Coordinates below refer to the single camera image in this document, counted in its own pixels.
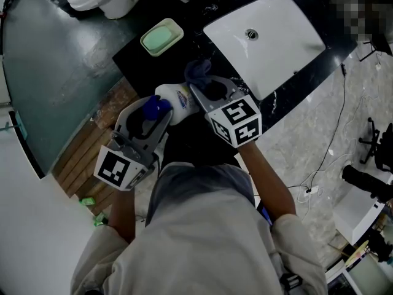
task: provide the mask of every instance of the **black cable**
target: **black cable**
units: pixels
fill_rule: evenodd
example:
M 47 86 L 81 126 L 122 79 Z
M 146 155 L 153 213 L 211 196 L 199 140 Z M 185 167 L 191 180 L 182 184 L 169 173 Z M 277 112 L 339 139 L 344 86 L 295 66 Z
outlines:
M 376 58 L 378 59 L 378 63 L 379 63 L 379 65 L 381 65 L 381 62 L 380 62 L 378 56 L 382 57 L 382 52 L 381 53 L 378 53 L 378 52 L 376 53 Z
M 334 129 L 334 133 L 333 133 L 332 139 L 330 140 L 330 143 L 329 143 L 329 145 L 327 146 L 327 149 L 326 149 L 326 152 L 325 152 L 325 156 L 324 156 L 324 158 L 322 159 L 322 162 L 321 162 L 320 166 L 318 167 L 317 171 L 315 172 L 314 176 L 311 178 L 311 185 L 310 185 L 310 187 L 308 188 L 308 190 L 306 190 L 307 193 L 311 192 L 311 190 L 312 190 L 312 188 L 313 188 L 313 180 L 314 180 L 315 176 L 318 174 L 318 171 L 321 169 L 322 165 L 324 164 L 324 161 L 325 161 L 325 159 L 326 159 L 326 155 L 327 155 L 327 153 L 328 153 L 328 151 L 329 151 L 329 147 L 330 147 L 330 146 L 332 145 L 332 143 L 333 143 L 333 140 L 334 140 L 334 137 L 335 137 L 335 135 L 336 135 L 338 126 L 339 126 L 339 124 L 340 124 L 341 115 L 342 115 L 343 110 L 344 110 L 344 106 L 345 106 L 345 80 L 346 80 L 346 70 L 345 70 L 345 65 L 344 65 L 343 63 L 341 64 L 341 72 L 343 73 L 343 76 L 344 76 L 344 82 L 343 82 L 343 91 L 344 91 L 343 107 L 341 107 L 340 114 L 338 115 L 338 120 L 337 120 L 336 129 Z

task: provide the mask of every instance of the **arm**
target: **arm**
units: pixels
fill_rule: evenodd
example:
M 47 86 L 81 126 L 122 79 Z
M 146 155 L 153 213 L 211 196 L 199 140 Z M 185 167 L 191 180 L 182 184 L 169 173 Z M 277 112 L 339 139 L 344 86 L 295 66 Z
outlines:
M 284 267 L 303 279 L 306 294 L 327 294 L 325 272 L 302 221 L 295 216 L 294 200 L 252 141 L 239 147 L 239 153 L 254 180 L 258 194 L 270 217 L 274 241 Z
M 98 226 L 75 269 L 71 294 L 102 288 L 113 263 L 135 238 L 134 191 L 115 191 L 109 226 Z
M 285 214 L 296 215 L 295 203 L 288 188 L 266 161 L 254 141 L 238 148 L 254 180 L 259 197 L 272 221 Z
M 134 191 L 115 191 L 109 226 L 113 227 L 127 243 L 135 238 Z

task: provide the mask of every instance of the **sink drain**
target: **sink drain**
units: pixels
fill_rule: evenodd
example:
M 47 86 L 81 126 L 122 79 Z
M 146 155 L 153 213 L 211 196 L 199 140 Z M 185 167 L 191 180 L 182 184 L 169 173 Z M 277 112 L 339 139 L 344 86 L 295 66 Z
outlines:
M 247 31 L 245 33 L 246 33 L 247 39 L 249 39 L 250 41 L 256 41 L 258 39 L 257 31 L 252 28 L 247 29 Z

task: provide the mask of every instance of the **white shirt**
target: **white shirt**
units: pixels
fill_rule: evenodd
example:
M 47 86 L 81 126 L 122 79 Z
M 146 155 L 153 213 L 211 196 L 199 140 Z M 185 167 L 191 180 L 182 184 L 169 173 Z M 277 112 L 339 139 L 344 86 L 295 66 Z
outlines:
M 98 227 L 71 294 L 283 294 L 286 270 L 303 279 L 289 294 L 327 294 L 300 219 L 287 214 L 270 228 L 243 195 L 223 189 L 157 209 L 130 245 L 113 228 Z

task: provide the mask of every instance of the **blue cloth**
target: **blue cloth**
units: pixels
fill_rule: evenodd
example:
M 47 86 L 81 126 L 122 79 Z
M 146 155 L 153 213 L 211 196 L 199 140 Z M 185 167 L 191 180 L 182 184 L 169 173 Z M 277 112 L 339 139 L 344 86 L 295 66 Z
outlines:
M 184 77 L 187 85 L 193 84 L 201 91 L 204 91 L 206 86 L 211 83 L 211 78 L 206 75 L 211 69 L 210 60 L 194 60 L 187 63 L 184 70 Z

